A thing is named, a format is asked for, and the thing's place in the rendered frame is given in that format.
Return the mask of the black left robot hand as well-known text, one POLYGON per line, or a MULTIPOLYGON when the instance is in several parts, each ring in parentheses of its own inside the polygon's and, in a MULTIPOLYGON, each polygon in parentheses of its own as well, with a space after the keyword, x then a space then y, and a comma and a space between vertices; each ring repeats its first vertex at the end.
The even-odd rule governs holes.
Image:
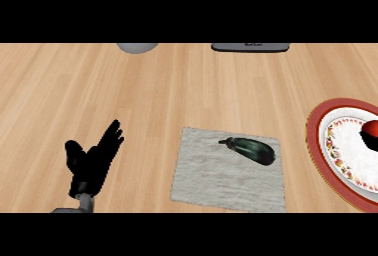
POLYGON ((121 136, 119 121, 113 120, 98 143, 82 150, 76 141, 64 142, 66 166, 72 173, 67 195, 72 198, 82 193, 94 197, 101 189, 112 160, 115 158, 124 137, 121 136))

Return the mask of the grey cloth placemat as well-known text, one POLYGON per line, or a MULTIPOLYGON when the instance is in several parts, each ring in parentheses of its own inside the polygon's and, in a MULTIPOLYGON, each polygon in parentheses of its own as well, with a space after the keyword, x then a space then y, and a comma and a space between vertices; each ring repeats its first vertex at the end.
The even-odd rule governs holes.
POLYGON ((184 127, 180 135, 171 200, 246 212, 286 211, 280 143, 276 138, 184 127), (221 140, 252 139, 274 157, 264 166, 221 140))

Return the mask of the red round placemat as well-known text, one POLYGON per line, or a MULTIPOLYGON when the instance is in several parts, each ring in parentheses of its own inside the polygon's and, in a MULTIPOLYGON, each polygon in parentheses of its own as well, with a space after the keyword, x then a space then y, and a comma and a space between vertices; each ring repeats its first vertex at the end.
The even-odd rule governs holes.
POLYGON ((338 194, 342 200, 363 212, 378 212, 378 200, 367 199, 341 180, 336 176, 326 157, 320 149, 320 123, 324 116, 333 111, 342 108, 354 108, 363 110, 367 113, 378 116, 378 106, 370 103, 351 99, 335 98, 323 101, 311 110, 305 123, 305 143, 307 151, 314 163, 317 172, 323 178, 323 181, 329 185, 332 191, 338 194))

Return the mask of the white floral-rimmed plate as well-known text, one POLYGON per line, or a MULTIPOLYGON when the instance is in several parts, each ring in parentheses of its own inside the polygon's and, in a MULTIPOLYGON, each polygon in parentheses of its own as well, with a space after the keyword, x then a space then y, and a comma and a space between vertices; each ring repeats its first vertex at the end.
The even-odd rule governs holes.
POLYGON ((320 119, 317 144, 336 180, 363 199, 378 203, 378 152, 364 145, 360 131, 378 115, 355 107, 330 110, 320 119))

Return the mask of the red tomato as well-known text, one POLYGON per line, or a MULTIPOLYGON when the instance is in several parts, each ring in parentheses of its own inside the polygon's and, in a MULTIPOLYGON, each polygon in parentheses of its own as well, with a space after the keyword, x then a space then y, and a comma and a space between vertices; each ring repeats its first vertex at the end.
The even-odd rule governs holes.
POLYGON ((378 152, 378 120, 370 120, 363 124, 360 137, 366 147, 378 152))

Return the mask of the dark green eggplant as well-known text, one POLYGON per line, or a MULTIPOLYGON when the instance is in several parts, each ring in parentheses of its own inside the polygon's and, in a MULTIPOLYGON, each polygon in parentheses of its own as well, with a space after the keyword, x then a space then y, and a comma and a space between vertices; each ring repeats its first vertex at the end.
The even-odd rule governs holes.
POLYGON ((218 141, 225 147, 245 156, 258 164, 268 166, 276 159, 273 148, 262 142, 248 139, 228 137, 218 141))

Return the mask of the grey rounded object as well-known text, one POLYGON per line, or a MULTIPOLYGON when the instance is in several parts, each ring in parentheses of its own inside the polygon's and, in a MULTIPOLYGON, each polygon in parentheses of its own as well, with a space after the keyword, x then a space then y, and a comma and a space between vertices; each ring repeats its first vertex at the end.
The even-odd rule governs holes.
POLYGON ((118 43, 118 48, 129 54, 143 54, 149 52, 156 46, 156 43, 118 43))

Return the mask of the dark grey flat appliance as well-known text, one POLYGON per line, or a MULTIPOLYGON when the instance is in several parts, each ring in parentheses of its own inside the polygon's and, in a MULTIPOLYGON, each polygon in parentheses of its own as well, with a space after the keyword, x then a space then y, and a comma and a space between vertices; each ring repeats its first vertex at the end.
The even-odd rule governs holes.
POLYGON ((219 52, 276 53, 289 49, 287 43, 212 43, 211 49, 219 52))

